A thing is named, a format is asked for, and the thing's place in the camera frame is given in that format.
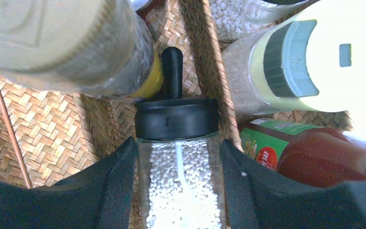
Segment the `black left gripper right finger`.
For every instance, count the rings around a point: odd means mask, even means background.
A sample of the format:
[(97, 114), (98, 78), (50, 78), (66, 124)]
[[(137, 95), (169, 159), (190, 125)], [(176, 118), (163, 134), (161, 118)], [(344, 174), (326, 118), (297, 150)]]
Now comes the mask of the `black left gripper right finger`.
[(221, 144), (225, 201), (233, 229), (366, 229), (366, 181), (316, 188)]

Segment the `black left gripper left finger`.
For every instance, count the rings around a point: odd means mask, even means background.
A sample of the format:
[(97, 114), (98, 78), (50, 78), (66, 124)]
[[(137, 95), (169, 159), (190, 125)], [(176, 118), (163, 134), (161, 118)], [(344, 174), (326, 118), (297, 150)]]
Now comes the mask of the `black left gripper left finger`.
[(113, 153), (48, 187), (0, 182), (0, 229), (126, 229), (137, 145), (130, 137)]

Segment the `green bottle yellow cap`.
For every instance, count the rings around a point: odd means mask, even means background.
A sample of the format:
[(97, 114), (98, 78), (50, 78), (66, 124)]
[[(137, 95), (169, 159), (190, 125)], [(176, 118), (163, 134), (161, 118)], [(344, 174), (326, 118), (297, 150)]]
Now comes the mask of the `green bottle yellow cap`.
[(239, 125), (244, 153), (314, 187), (366, 181), (366, 139), (331, 127), (259, 118)]

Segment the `black cap salt shaker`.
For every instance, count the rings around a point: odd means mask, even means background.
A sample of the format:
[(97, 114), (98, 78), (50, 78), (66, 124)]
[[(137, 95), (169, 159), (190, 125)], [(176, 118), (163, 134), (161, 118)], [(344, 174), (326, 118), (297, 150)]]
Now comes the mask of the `black cap salt shaker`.
[(145, 229), (226, 228), (218, 104), (183, 98), (183, 53), (161, 55), (166, 96), (136, 104), (137, 169)]

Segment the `woven wicker tray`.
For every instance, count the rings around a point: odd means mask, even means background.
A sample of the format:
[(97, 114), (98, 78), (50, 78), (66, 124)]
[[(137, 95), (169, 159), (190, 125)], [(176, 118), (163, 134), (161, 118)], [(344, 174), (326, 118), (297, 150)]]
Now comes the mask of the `woven wicker tray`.
[(135, 134), (135, 108), (129, 101), (31, 89), (1, 73), (0, 92), (8, 109), (0, 109), (0, 180), (11, 184), (24, 186), (27, 172), (33, 187), (52, 185)]

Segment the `small yellow oil bottle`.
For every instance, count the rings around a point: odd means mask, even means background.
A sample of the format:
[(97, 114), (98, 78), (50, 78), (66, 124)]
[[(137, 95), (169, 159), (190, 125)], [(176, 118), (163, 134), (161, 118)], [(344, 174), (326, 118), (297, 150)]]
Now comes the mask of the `small yellow oil bottle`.
[(0, 0), (0, 73), (42, 91), (137, 102), (163, 82), (144, 0)]

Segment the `yellow cap spice bottle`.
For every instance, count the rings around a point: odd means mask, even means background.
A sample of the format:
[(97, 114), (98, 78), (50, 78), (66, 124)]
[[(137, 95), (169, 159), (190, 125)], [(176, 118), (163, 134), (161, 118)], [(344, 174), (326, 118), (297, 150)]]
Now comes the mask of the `yellow cap spice bottle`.
[(366, 0), (320, 0), (223, 61), (237, 114), (366, 109)]

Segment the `black cap shaker bottle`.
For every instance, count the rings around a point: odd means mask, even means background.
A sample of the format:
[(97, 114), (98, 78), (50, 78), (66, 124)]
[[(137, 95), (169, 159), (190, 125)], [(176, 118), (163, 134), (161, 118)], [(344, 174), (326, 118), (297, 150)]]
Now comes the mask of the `black cap shaker bottle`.
[(220, 42), (260, 31), (307, 3), (306, 0), (211, 0)]

